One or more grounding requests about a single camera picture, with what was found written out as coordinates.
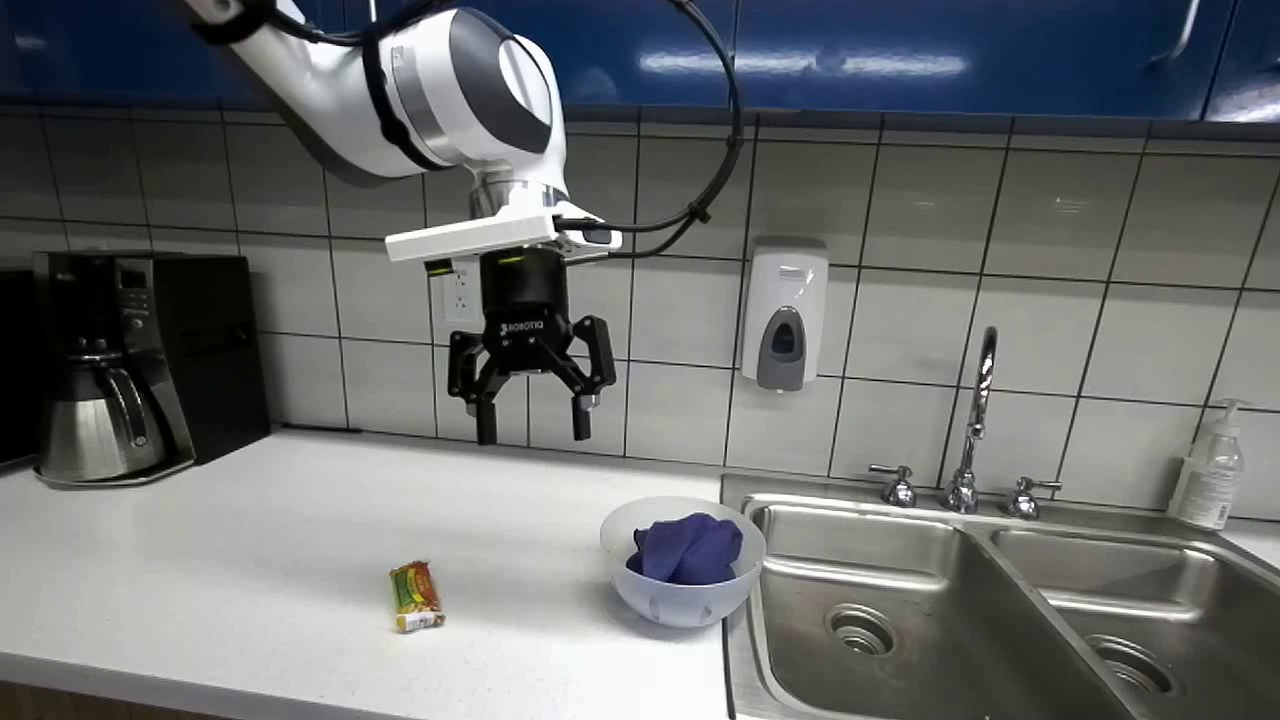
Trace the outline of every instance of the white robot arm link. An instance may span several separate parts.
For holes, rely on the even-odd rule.
[[[490,216],[397,233],[391,259],[618,248],[618,233],[567,199],[557,66],[530,39],[462,7],[333,39],[292,0],[182,2],[204,39],[231,49],[351,169],[476,171]]]

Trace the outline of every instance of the faucet handle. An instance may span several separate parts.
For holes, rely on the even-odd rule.
[[[1055,482],[1055,478],[1019,477],[1019,478],[1010,482],[1010,495],[1009,495],[1003,511],[1009,511],[1009,516],[1037,518],[1037,516],[1039,516],[1039,495],[1037,495],[1037,492],[1048,492],[1048,501],[1055,501],[1059,489],[1063,489],[1063,482]]]
[[[894,509],[915,509],[915,489],[913,489],[913,465],[871,465],[869,469],[869,478],[871,482],[885,482],[885,503],[894,503]]]

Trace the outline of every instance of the faucet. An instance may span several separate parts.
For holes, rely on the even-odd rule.
[[[947,482],[947,509],[953,511],[976,511],[976,442],[982,438],[989,426],[989,409],[993,409],[993,382],[996,382],[996,326],[982,332],[982,351],[976,359],[976,388],[970,388],[970,411],[968,411],[968,437],[960,465]]]

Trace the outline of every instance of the small package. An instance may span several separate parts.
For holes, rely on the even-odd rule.
[[[440,627],[443,625],[443,605],[433,579],[433,562],[412,558],[391,570],[391,592],[397,592],[397,630],[418,630],[418,627]]]

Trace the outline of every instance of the white bowl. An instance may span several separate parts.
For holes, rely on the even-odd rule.
[[[682,518],[692,511],[709,511],[714,518],[730,518],[745,533],[745,550],[730,562],[730,579],[725,584],[662,584],[651,575],[638,575],[628,567],[628,558],[634,556],[634,529],[651,529],[660,518]],[[651,625],[662,627],[713,627],[721,625],[729,610],[736,610],[755,579],[760,579],[760,562],[764,562],[764,535],[752,518],[745,518],[741,511],[725,509],[725,503],[701,503],[701,501],[682,501],[682,495],[651,495],[651,501],[634,501],[617,509],[604,529],[604,575],[613,579],[617,594],[638,610]]]

